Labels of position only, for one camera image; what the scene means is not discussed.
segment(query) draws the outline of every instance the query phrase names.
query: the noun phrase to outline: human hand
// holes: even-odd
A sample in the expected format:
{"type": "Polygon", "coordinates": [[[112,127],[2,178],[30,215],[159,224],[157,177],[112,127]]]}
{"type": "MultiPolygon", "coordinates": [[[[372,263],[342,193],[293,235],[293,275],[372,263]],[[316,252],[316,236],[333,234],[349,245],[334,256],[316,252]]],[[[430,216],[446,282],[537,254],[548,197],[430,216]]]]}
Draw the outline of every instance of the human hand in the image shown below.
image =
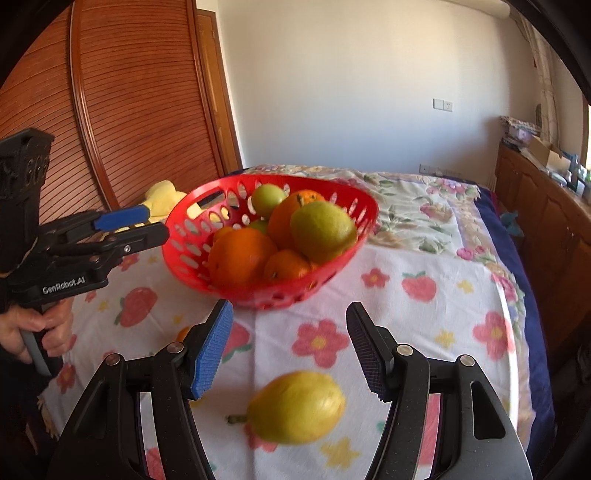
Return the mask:
{"type": "Polygon", "coordinates": [[[32,363],[20,330],[40,332],[49,331],[43,336],[41,344],[49,356],[60,356],[68,351],[72,336],[73,299],[60,300],[43,315],[35,310],[23,309],[13,304],[6,313],[0,314],[0,345],[16,356],[21,362],[32,363]]]}
{"type": "Polygon", "coordinates": [[[69,350],[72,338],[74,298],[60,300],[43,314],[45,328],[49,331],[43,336],[41,345],[48,356],[60,356],[69,350]]]}

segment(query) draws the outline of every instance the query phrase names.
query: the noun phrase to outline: red plastic basket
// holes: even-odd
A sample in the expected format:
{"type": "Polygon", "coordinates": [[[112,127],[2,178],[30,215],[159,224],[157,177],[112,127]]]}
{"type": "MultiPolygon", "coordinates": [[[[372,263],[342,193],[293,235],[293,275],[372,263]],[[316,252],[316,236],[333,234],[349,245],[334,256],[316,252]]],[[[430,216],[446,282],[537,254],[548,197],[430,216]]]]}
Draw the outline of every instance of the red plastic basket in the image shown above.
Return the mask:
{"type": "Polygon", "coordinates": [[[282,308],[316,293],[353,258],[365,242],[378,217],[378,204],[372,196],[337,181],[286,175],[236,175],[212,181],[193,190],[168,216],[170,239],[163,246],[166,265],[184,284],[195,290],[230,300],[236,306],[256,309],[282,308]],[[272,183],[286,193],[315,190],[341,206],[358,228],[355,246],[338,258],[320,266],[303,278],[271,286],[217,289],[210,284],[207,258],[215,231],[223,226],[243,228],[258,219],[251,203],[252,192],[262,183],[272,183]],[[196,202],[215,193],[224,199],[191,219],[187,210],[196,202]]]}

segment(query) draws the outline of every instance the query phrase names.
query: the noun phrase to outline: plush toy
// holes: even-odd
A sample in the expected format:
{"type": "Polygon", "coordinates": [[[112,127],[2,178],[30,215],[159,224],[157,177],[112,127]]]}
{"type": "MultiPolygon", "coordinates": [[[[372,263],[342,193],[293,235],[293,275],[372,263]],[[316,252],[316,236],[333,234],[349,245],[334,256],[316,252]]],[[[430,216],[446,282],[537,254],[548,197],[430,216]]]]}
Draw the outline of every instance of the plush toy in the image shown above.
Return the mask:
{"type": "Polygon", "coordinates": [[[142,205],[150,209],[150,223],[165,219],[185,195],[186,193],[177,192],[169,180],[152,185],[146,192],[146,200],[142,202],[142,205]]]}

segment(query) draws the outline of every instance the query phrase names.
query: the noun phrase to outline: floral tablecloth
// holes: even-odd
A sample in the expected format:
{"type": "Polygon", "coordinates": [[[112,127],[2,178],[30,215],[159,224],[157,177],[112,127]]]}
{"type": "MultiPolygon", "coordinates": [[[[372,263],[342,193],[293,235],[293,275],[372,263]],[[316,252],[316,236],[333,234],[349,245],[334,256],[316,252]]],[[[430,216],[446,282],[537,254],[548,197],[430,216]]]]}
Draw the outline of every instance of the floral tablecloth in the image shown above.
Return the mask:
{"type": "MultiPolygon", "coordinates": [[[[276,312],[236,309],[213,387],[191,405],[216,477],[364,478],[388,405],[369,392],[346,334],[345,310],[352,301],[363,302],[377,324],[426,356],[455,360],[463,353],[473,355],[526,446],[533,412],[522,301],[473,207],[478,190],[429,177],[267,168],[332,177],[369,190],[381,208],[380,224],[371,244],[316,296],[276,312]],[[278,446],[226,423],[227,415],[245,412],[256,390],[298,369],[330,373],[347,396],[346,413],[327,437],[306,446],[278,446]]],[[[48,428],[56,434],[106,355],[117,351],[137,358],[156,352],[183,327],[204,321],[216,301],[180,284],[159,249],[126,257],[109,279],[106,288],[76,299],[72,350],[40,401],[48,428]],[[146,308],[134,309],[138,303],[146,308]]],[[[429,474],[438,405],[436,397],[430,399],[416,478],[429,474]]],[[[145,395],[148,465],[151,476],[162,480],[149,406],[145,395]]]]}

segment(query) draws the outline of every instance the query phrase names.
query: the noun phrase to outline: orange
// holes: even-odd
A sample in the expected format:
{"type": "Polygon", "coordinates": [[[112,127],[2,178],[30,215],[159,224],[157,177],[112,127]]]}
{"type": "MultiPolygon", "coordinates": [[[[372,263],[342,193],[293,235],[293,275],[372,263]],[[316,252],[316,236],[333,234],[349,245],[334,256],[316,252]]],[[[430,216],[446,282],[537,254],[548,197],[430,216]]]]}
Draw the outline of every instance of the orange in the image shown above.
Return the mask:
{"type": "Polygon", "coordinates": [[[219,288],[245,287],[262,282],[265,264],[277,246],[254,228],[233,230],[212,246],[207,267],[212,284],[219,288]]]}
{"type": "Polygon", "coordinates": [[[306,203],[321,200],[325,200],[325,198],[314,190],[300,190],[299,192],[292,193],[273,210],[269,218],[269,225],[267,225],[267,235],[271,237],[279,248],[297,250],[291,236],[291,215],[306,203]]]}
{"type": "Polygon", "coordinates": [[[267,282],[277,283],[296,280],[312,271],[308,259],[293,250],[281,250],[272,255],[265,265],[264,277],[267,282]]]}
{"type": "Polygon", "coordinates": [[[226,235],[227,233],[233,232],[234,229],[231,226],[224,226],[220,228],[217,232],[213,234],[213,243],[220,240],[221,237],[226,235]]]}
{"type": "Polygon", "coordinates": [[[183,330],[181,330],[177,335],[177,342],[184,341],[190,329],[191,327],[185,327],[183,330]]]}

